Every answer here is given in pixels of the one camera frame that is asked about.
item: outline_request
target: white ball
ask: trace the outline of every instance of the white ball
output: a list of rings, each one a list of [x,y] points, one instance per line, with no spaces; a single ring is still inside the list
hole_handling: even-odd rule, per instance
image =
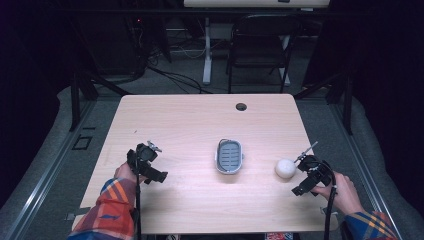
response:
[[[275,172],[281,178],[291,178],[296,173],[296,165],[292,160],[282,159],[277,162]]]

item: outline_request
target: wooden table top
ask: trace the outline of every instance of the wooden table top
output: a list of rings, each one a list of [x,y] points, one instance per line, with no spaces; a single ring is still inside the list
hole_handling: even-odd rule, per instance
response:
[[[238,103],[247,106],[236,109]],[[235,175],[216,169],[221,139],[241,143]],[[288,94],[131,95],[122,98],[81,207],[92,207],[129,149],[151,140],[163,150],[152,167],[163,183],[141,185],[144,234],[323,231],[327,201],[291,189],[306,178],[277,176],[282,158],[310,146],[296,103]],[[331,229],[337,228],[332,217]]]
[[[185,7],[198,8],[326,8],[330,0],[184,0]]]

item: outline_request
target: plaid sleeve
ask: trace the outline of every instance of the plaid sleeve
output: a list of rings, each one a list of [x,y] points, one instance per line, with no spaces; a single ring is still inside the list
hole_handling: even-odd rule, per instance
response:
[[[107,181],[93,207],[77,224],[68,240],[133,239],[135,183],[116,178]]]
[[[353,238],[395,240],[393,226],[390,219],[382,212],[357,212],[347,215],[346,223]]]

